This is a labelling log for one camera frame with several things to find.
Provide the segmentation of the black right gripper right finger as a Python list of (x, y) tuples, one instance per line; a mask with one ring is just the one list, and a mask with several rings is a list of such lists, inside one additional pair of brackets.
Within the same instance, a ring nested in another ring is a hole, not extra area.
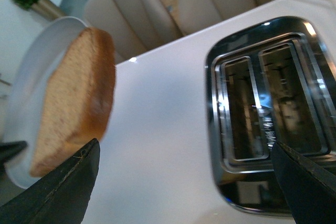
[(335, 223), (335, 175), (276, 141), (271, 161), (295, 223)]

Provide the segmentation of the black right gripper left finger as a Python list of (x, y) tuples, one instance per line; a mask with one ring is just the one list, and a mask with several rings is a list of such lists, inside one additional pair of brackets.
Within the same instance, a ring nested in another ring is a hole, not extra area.
[(1, 206), (1, 223), (82, 223), (100, 161), (97, 139)]

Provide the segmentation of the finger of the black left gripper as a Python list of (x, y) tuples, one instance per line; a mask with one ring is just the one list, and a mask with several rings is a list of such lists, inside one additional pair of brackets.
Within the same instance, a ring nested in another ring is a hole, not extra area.
[(10, 159), (15, 157), (26, 147), (27, 147), (26, 141), (1, 143), (1, 164), (8, 162)]

